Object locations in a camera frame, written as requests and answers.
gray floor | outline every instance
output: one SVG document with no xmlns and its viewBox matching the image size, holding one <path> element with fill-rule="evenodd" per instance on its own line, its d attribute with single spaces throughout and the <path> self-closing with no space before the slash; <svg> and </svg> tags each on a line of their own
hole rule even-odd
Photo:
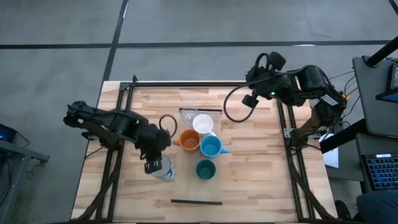
<svg viewBox="0 0 398 224">
<path fill-rule="evenodd" d="M 110 43 L 122 0 L 0 0 L 0 44 Z M 386 40 L 398 31 L 387 0 L 130 0 L 120 42 Z M 110 80 L 242 80 L 261 52 L 280 52 L 285 69 L 306 64 L 329 77 L 380 45 L 118 49 Z M 109 49 L 0 50 L 0 123 L 51 155 L 25 181 L 14 223 L 69 219 L 87 142 L 66 127 L 66 105 L 95 105 Z M 353 76 L 332 82 L 342 90 Z M 358 92 L 353 93 L 348 109 Z M 363 117 L 357 103 L 347 121 Z M 359 184 L 330 179 L 335 199 L 356 211 Z"/>
</svg>

blue cup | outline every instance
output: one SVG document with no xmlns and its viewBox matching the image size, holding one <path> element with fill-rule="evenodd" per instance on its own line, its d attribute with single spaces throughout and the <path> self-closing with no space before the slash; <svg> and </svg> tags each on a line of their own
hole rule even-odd
<svg viewBox="0 0 398 224">
<path fill-rule="evenodd" d="M 207 157 L 216 157 L 221 153 L 228 153 L 228 149 L 221 147 L 221 141 L 216 136 L 206 136 L 200 142 L 200 151 Z"/>
</svg>

wooden table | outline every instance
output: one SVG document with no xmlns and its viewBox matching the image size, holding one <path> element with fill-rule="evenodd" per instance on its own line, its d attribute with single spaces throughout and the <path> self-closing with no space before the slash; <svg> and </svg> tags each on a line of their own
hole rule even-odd
<svg viewBox="0 0 398 224">
<path fill-rule="evenodd" d="M 163 114 L 177 117 L 178 109 L 187 105 L 222 109 L 224 98 L 231 89 L 232 87 L 135 87 L 132 110 L 145 116 L 151 123 L 158 124 Z M 119 82 L 104 82 L 98 108 L 115 108 L 118 90 Z M 243 88 L 229 99 L 227 110 L 235 119 L 248 114 L 249 108 L 241 100 L 250 92 Z M 297 125 L 300 126 L 310 116 L 309 104 L 294 108 L 294 112 Z M 127 142 L 114 222 L 297 221 L 276 100 L 260 99 L 254 113 L 244 123 L 233 123 L 223 113 L 221 125 L 221 140 L 229 148 L 229 153 L 220 158 L 222 163 L 217 171 L 222 178 L 223 205 L 171 203 L 174 182 L 162 182 L 145 174 L 144 162 L 139 160 L 139 151 L 132 143 Z M 171 123 L 164 126 L 173 128 Z M 89 144 L 87 153 L 97 148 L 99 142 L 93 141 Z M 164 154 L 175 162 L 176 150 L 181 149 L 171 146 Z M 312 192 L 328 212 L 336 217 L 321 152 L 308 147 L 303 150 L 303 156 Z M 103 149 L 85 161 L 72 218 L 82 214 L 98 193 L 105 157 L 106 150 Z M 305 200 L 301 191 L 300 198 L 305 211 Z"/>
</svg>

orange mug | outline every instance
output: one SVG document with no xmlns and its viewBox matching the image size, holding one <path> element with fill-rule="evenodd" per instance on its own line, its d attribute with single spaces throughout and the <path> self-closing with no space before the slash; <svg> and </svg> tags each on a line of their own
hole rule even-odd
<svg viewBox="0 0 398 224">
<path fill-rule="evenodd" d="M 195 130 L 188 129 L 180 134 L 180 139 L 174 140 L 173 144 L 181 146 L 185 152 L 196 152 L 200 146 L 200 134 Z"/>
</svg>

metal bracket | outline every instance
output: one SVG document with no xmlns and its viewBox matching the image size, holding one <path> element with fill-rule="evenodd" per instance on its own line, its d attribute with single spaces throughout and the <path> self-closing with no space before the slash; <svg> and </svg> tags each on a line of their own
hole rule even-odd
<svg viewBox="0 0 398 224">
<path fill-rule="evenodd" d="M 293 129 L 294 128 L 284 128 L 284 136 L 285 136 L 285 138 L 287 138 L 287 139 L 290 138 L 290 132 Z M 321 134 L 319 134 L 319 133 L 311 134 L 311 135 L 308 136 L 308 138 L 319 139 L 319 138 L 321 138 Z"/>
</svg>

